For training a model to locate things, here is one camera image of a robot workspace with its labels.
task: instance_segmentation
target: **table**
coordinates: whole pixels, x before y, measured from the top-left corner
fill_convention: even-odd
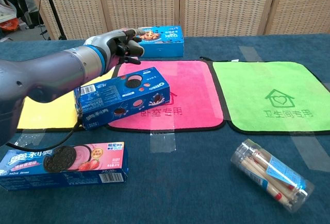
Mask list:
[[[28,60],[79,46],[83,41],[0,43],[0,59]],[[251,47],[256,53],[242,51]],[[213,60],[295,61],[330,83],[330,35],[256,37],[186,37],[183,58]],[[16,141],[21,134],[16,134]],[[47,146],[65,133],[46,133]],[[225,125],[216,131],[177,133],[176,150],[151,153],[150,134],[110,131],[100,127],[75,133],[68,144],[126,142],[129,178],[124,184],[77,186],[7,192],[0,190],[2,223],[330,223],[330,168],[309,169],[289,135],[244,135]],[[316,188],[295,214],[230,163],[242,141],[250,138],[312,181]],[[316,137],[330,155],[330,135]],[[3,157],[8,148],[0,148]]]

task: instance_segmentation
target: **black cable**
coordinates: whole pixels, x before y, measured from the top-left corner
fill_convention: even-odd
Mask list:
[[[72,128],[72,130],[67,134],[67,136],[59,143],[53,145],[53,146],[50,146],[50,147],[47,147],[47,148],[42,148],[42,149],[31,149],[31,148],[23,148],[23,147],[20,147],[20,146],[16,146],[12,143],[6,143],[7,146],[11,147],[11,148],[14,148],[14,149],[18,149],[18,150],[22,150],[22,151],[25,151],[25,152],[43,152],[43,151],[46,151],[46,150],[50,150],[50,149],[53,149],[55,147],[58,147],[59,145],[63,144],[64,142],[66,142],[73,134],[73,132],[76,131],[76,129],[79,128],[81,122],[80,121],[77,121],[77,123],[74,125],[74,127]]]
[[[44,35],[43,35],[43,31],[42,31],[42,27],[41,27],[41,24],[40,24],[40,6],[41,6],[41,0],[39,0],[39,8],[38,8],[38,23],[39,23],[39,27],[40,27],[40,30],[41,30],[41,35],[43,37],[44,40],[47,40]]]

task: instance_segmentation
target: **cookie box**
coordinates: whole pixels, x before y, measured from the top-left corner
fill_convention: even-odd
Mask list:
[[[142,57],[182,57],[184,37],[181,26],[140,27],[145,35],[139,43],[144,48]]]
[[[123,142],[62,146],[44,152],[8,150],[0,162],[6,190],[126,182]]]
[[[79,99],[82,125],[89,130],[168,103],[170,86],[156,68],[148,68],[81,87]]]

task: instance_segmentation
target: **woven panel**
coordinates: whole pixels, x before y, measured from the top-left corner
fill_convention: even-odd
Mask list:
[[[256,35],[267,0],[180,0],[185,36]]]
[[[107,31],[101,0],[53,0],[68,39],[87,39]]]
[[[178,24],[178,0],[102,0],[109,29]]]
[[[39,6],[39,0],[34,0],[36,5]],[[57,27],[51,6],[48,0],[41,0],[40,15],[45,23],[48,33],[52,39],[58,39],[60,31]]]
[[[325,33],[330,30],[329,0],[276,0],[266,34]]]

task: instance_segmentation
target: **strawberry oreo box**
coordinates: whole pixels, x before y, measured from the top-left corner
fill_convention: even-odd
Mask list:
[[[123,142],[62,146],[43,152],[8,150],[0,162],[6,190],[126,182]]]

